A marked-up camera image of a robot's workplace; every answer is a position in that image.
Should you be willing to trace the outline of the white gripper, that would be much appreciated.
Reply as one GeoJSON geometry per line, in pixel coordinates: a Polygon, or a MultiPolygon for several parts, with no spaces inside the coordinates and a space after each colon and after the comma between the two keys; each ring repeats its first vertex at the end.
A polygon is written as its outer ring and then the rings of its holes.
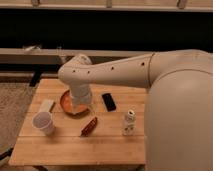
{"type": "Polygon", "coordinates": [[[70,86],[72,113],[78,114],[88,109],[92,102],[92,92],[89,84],[72,84],[70,86]]]}

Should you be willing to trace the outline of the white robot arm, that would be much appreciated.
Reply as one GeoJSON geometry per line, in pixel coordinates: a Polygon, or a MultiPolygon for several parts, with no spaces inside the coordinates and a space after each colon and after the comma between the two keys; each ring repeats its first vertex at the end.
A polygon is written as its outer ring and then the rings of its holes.
{"type": "Polygon", "coordinates": [[[155,52],[102,64],[79,54],[58,78],[74,104],[91,101],[91,83],[147,88],[146,171],[213,171],[213,53],[155,52]]]}

